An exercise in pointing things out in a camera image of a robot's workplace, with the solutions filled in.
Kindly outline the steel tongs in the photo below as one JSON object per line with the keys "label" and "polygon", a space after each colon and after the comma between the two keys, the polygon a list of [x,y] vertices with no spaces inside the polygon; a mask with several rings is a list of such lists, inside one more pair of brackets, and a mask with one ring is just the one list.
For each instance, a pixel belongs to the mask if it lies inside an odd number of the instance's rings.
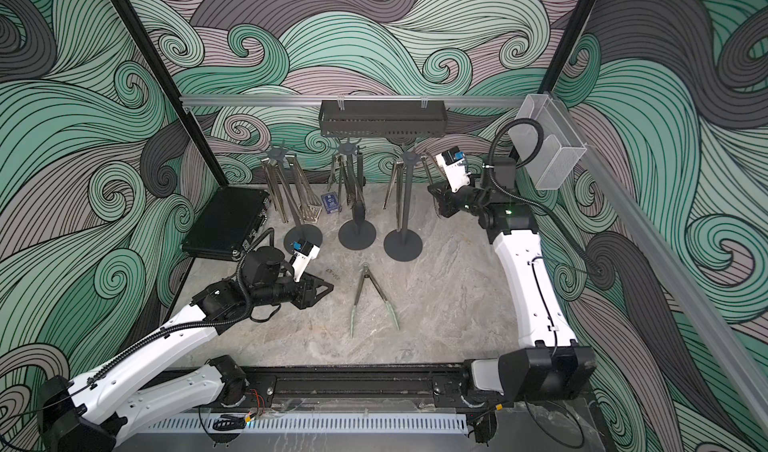
{"label": "steel tongs", "polygon": [[341,160],[338,154],[334,155],[331,161],[331,168],[329,172],[329,180],[327,185],[327,191],[331,192],[335,184],[338,183],[339,177],[339,161]]}
{"label": "steel tongs", "polygon": [[423,168],[424,174],[425,174],[425,176],[427,178],[429,186],[433,186],[435,184],[435,181],[434,181],[434,178],[433,178],[432,173],[431,173],[431,169],[430,169],[430,165],[429,165],[429,160],[427,159],[427,156],[423,155],[423,154],[420,155],[420,161],[421,161],[422,168]]}
{"label": "steel tongs", "polygon": [[403,174],[404,163],[402,161],[395,161],[391,169],[383,205],[384,210],[389,205],[394,205],[398,230],[402,227]]}
{"label": "steel tongs", "polygon": [[289,154],[286,156],[286,160],[295,179],[296,190],[299,195],[301,217],[306,223],[316,223],[320,217],[320,213],[323,211],[320,198],[312,190],[311,184],[297,157]]}
{"label": "steel tongs", "polygon": [[346,202],[352,206],[357,200],[357,181],[355,177],[354,155],[347,154],[339,157],[341,182],[346,193]]}
{"label": "steel tongs", "polygon": [[271,201],[275,210],[279,213],[282,222],[287,223],[288,217],[282,194],[283,186],[285,185],[284,180],[282,179],[282,169],[275,160],[270,158],[263,159],[261,163],[265,173]]}

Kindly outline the grey utensil stand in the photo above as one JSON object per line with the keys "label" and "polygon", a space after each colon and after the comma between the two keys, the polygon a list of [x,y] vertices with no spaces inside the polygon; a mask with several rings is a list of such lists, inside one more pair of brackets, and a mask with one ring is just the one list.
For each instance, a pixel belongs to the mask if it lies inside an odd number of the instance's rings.
{"label": "grey utensil stand", "polygon": [[352,212],[352,219],[345,222],[339,229],[338,239],[343,247],[353,251],[367,249],[374,243],[377,235],[374,225],[366,219],[363,154],[359,143],[360,141],[353,142],[347,139],[338,147],[338,152],[347,161],[344,168],[345,187],[347,197],[351,199]]}
{"label": "grey utensil stand", "polygon": [[402,227],[387,234],[384,239],[386,254],[398,262],[415,260],[423,250],[420,235],[409,228],[410,208],[413,190],[414,169],[420,156],[412,151],[405,151],[401,159],[404,163],[402,193]]}
{"label": "grey utensil stand", "polygon": [[316,223],[306,223],[301,217],[295,179],[286,160],[286,156],[289,154],[295,155],[280,146],[272,146],[266,152],[266,158],[275,160],[282,169],[282,179],[285,183],[282,194],[288,217],[288,222],[285,224],[293,223],[293,227],[284,236],[284,248],[290,250],[292,244],[300,240],[308,240],[317,246],[321,246],[323,243],[323,233],[321,230],[316,226]]}

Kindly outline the black tongs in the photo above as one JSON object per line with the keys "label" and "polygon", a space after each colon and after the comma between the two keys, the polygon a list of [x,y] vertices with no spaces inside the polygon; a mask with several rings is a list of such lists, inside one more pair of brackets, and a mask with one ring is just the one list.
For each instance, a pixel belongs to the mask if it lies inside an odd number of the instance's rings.
{"label": "black tongs", "polygon": [[356,150],[356,181],[357,181],[357,200],[353,205],[352,218],[356,235],[360,235],[361,228],[365,223],[365,201],[364,201],[364,164],[363,153],[360,147]]}

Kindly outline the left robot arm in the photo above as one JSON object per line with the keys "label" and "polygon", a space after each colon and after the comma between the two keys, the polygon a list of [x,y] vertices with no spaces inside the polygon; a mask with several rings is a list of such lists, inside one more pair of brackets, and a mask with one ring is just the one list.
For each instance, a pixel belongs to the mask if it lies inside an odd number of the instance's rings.
{"label": "left robot arm", "polygon": [[207,286],[157,330],[94,370],[73,379],[55,376],[39,393],[37,424],[47,451],[111,451],[135,433],[188,409],[238,407],[246,398],[245,372],[228,355],[155,386],[149,383],[179,358],[249,320],[256,307],[299,310],[314,306],[332,284],[307,273],[319,243],[300,238],[291,256],[265,230],[235,272]]}

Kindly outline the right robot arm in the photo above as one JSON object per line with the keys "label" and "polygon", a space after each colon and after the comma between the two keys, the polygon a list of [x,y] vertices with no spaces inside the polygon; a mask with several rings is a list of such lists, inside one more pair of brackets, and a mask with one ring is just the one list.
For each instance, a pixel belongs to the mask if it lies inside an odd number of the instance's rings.
{"label": "right robot arm", "polygon": [[428,188],[442,217],[466,212],[477,218],[500,262],[516,312],[519,349],[464,365],[461,389],[474,407],[493,398],[569,400],[580,394],[597,368],[593,349],[580,344],[568,325],[546,268],[535,214],[553,213],[514,190],[517,170],[539,154],[544,142],[543,128],[533,119],[515,119],[501,131],[519,126],[532,128],[536,137],[526,158],[496,157],[502,138],[497,134],[482,174],[474,177],[465,154],[452,147],[434,156],[444,179]]}

